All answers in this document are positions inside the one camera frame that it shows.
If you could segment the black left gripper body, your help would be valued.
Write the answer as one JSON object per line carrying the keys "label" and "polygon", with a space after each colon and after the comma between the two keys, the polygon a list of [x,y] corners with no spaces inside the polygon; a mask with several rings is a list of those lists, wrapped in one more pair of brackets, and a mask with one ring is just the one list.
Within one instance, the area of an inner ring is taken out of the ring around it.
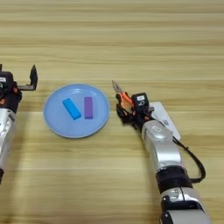
{"label": "black left gripper body", "polygon": [[9,109],[17,113],[18,104],[22,100],[23,91],[31,91],[31,86],[15,86],[12,88],[0,88],[0,109]]}

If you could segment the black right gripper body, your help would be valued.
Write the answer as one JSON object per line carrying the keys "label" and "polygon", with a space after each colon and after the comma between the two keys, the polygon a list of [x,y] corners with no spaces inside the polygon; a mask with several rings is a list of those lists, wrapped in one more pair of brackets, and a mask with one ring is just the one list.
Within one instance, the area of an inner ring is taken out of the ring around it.
{"label": "black right gripper body", "polygon": [[136,130],[141,130],[145,123],[153,120],[153,107],[143,108],[141,111],[136,111],[134,108],[127,110],[127,124],[132,125]]}

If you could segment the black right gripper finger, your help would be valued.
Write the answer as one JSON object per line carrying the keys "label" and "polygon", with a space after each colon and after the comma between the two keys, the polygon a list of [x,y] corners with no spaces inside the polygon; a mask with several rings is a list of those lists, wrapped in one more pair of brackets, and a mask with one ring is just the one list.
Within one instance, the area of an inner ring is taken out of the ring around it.
{"label": "black right gripper finger", "polygon": [[123,108],[119,103],[116,104],[116,113],[121,119],[123,124],[130,124],[132,114]]}

